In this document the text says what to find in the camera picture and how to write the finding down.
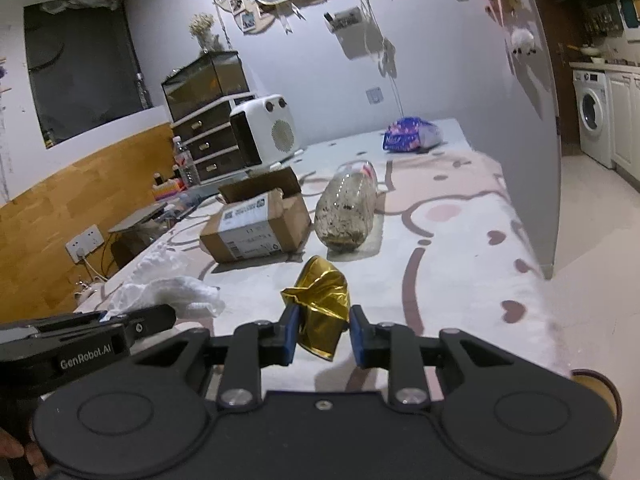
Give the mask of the person's left hand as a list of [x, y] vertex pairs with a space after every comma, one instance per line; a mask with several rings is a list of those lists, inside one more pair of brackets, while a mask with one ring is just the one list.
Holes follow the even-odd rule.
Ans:
[[4, 460], [21, 460], [24, 458], [29, 463], [29, 467], [36, 478], [42, 478], [48, 473], [49, 466], [41, 453], [40, 447], [34, 441], [22, 445], [6, 430], [0, 429], [0, 451]]

